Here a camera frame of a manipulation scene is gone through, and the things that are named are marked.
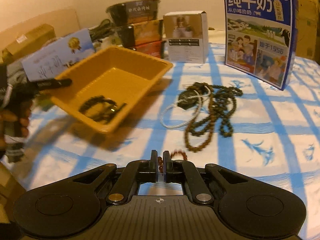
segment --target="cardboard box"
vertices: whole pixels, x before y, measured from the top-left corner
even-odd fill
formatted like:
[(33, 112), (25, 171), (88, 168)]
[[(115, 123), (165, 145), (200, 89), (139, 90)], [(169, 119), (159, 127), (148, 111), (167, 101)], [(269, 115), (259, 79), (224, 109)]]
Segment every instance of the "cardboard box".
[(54, 28), (49, 24), (42, 24), (39, 27), (18, 37), (2, 51), (2, 59), (7, 65), (30, 55), (48, 41), (56, 37)]
[(311, 0), (298, 0), (298, 4), (296, 56), (316, 60), (317, 4)]
[(25, 192), (26, 190), (0, 162), (0, 223), (14, 221), (13, 203)]
[(316, 59), (315, 61), (320, 65), (320, 36), (317, 36), (317, 39), (316, 39), (316, 52), (315, 52), (315, 55), (316, 55)]
[(135, 46), (129, 49), (148, 54), (153, 57), (164, 58), (164, 43), (165, 41), (154, 41)]
[(171, 12), (163, 16), (170, 61), (205, 63), (209, 51), (207, 14)]

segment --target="brown bead necklace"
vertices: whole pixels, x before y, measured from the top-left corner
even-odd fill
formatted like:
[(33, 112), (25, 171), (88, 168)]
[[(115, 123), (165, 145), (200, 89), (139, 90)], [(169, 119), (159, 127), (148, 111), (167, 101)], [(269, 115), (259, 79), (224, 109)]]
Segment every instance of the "brown bead necklace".
[[(185, 133), (184, 133), (184, 140), (185, 144), (188, 150), (191, 152), (198, 152), (203, 150), (205, 147), (209, 145), (209, 143), (212, 140), (214, 127), (216, 121), (221, 118), (221, 124), (220, 124), (220, 134), (223, 137), (231, 137), (233, 134), (233, 127), (230, 123), (230, 118), (236, 111), (236, 98), (235, 96), (242, 96), (243, 92), (236, 87), (224, 87), (224, 86), (218, 86), (218, 85), (208, 85), (207, 83), (202, 83), (202, 85), (208, 87), (211, 91), (209, 95), (209, 104), (208, 104), (208, 112), (209, 115), (200, 120), (199, 122), (196, 122), (197, 116), (195, 116), (190, 123), (188, 124)], [(199, 94), (202, 94), (201, 90), (199, 89), (199, 86), (189, 86), (187, 90), (195, 90)], [(231, 99), (231, 102), (233, 104), (232, 109), (228, 111), (228, 103), (229, 99)], [(203, 100), (198, 101), (198, 104), (201, 104), (201, 107), (203, 106)], [(200, 131), (196, 131), (196, 128), (206, 124), (204, 128), (202, 128)], [(199, 146), (191, 146), (189, 142), (189, 133), (193, 136), (201, 136), (204, 135), (206, 132), (209, 132), (207, 139)]]

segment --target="cartoon illustration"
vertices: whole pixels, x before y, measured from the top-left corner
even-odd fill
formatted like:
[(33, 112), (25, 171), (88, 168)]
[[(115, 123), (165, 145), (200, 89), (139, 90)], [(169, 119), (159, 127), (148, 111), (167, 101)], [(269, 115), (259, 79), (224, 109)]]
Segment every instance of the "cartoon illustration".
[(290, 32), (287, 29), (284, 29), (281, 33), (281, 37), (284, 38), (284, 43), (286, 44), (287, 47), (289, 47)]
[(237, 61), (238, 60), (238, 50), (239, 50), (239, 45), (238, 42), (233, 41), (231, 43), (231, 50), (229, 52), (229, 57), (230, 59), (232, 59), (233, 61)]
[(273, 65), (268, 67), (266, 74), (269, 74), (269, 81), (277, 83), (281, 74), (282, 61), (279, 58), (274, 59)]
[(254, 60), (253, 60), (253, 45), (252, 44), (246, 44), (244, 46), (243, 60), (249, 65), (253, 65), (254, 64)]
[(240, 81), (240, 80), (231, 80), (231, 83), (229, 83), (230, 86), (236, 87), (236, 88), (244, 88), (244, 87), (251, 87), (251, 85), (246, 85), (244, 82)]
[(81, 50), (80, 40), (76, 37), (70, 38), (70, 40), (68, 41), (68, 46), (71, 49), (72, 53), (75, 53), (77, 49)]
[(239, 49), (238, 51), (238, 59), (243, 59), (244, 56), (244, 50), (243, 49)]
[(191, 25), (188, 24), (188, 16), (173, 17), (175, 24), (172, 37), (173, 38), (192, 38), (193, 30)]
[(267, 53), (258, 49), (257, 64), (255, 74), (273, 84), (280, 85), (284, 75), (286, 57), (277, 57), (274, 54)]
[(264, 150), (260, 147), (264, 141), (261, 141), (260, 143), (250, 143), (248, 139), (244, 139), (242, 141), (252, 152), (256, 151), (262, 156), (263, 166), (267, 166), (269, 163), (273, 162), (275, 155), (273, 152), (273, 147), (270, 147), (268, 150)]
[(308, 148), (306, 148), (302, 151), (302, 153), (307, 161), (313, 160), (314, 152), (315, 152), (315, 147), (313, 146), (313, 144), (310, 144)]
[(228, 37), (228, 61), (231, 65), (246, 70), (250, 73), (254, 72), (258, 40), (253, 39), (249, 35), (233, 35)]
[(228, 16), (227, 29), (243, 33), (244, 35), (252, 35), (265, 40), (276, 42), (281, 45), (289, 47), (290, 32), (278, 25), (266, 25), (262, 22), (263, 19), (244, 19), (245, 16)]
[(239, 49), (243, 49), (243, 38), (242, 37), (238, 37), (236, 39), (236, 41), (238, 42)]

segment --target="table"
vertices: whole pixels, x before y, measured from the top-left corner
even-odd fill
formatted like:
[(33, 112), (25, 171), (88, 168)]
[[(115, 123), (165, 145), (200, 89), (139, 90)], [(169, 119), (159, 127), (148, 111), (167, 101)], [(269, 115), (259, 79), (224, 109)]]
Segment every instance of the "table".
[[(320, 68), (296, 58), (290, 85), (284, 91), (224, 65), (223, 33), (210, 43), (205, 64), (177, 63), (109, 137), (97, 134), (57, 107), (33, 110), (26, 156), (20, 163), (4, 164), (17, 180), (32, 189), (104, 163), (124, 167), (130, 161), (149, 159), (151, 150), (185, 149), (183, 128), (166, 130), (159, 123), (162, 111), (185, 86), (207, 82), (236, 86), (232, 117), (234, 134), (224, 138), (216, 127), (212, 142), (199, 153), (188, 154), (197, 167), (217, 163), (228, 169), (287, 189), (306, 204), (308, 215), (300, 237), (320, 238)], [(192, 109), (175, 108), (165, 115), (167, 124), (188, 120)], [(200, 117), (205, 116), (205, 109)], [(197, 144), (204, 138), (192, 138)], [(179, 185), (159, 182), (143, 185), (140, 194), (181, 194)]]

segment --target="snack box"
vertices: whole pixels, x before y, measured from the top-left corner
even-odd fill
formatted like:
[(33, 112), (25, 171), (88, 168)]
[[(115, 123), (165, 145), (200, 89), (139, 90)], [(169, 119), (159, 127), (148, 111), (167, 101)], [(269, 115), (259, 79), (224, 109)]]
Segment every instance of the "snack box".
[(163, 20), (153, 20), (116, 27), (125, 48), (162, 40)]
[(171, 12), (163, 16), (170, 61), (205, 63), (209, 52), (207, 14)]
[(148, 54), (153, 57), (164, 58), (164, 44), (165, 41), (154, 41), (150, 43), (141, 44), (129, 49)]
[(156, 20), (160, 0), (137, 0), (109, 6), (106, 13), (116, 26)]

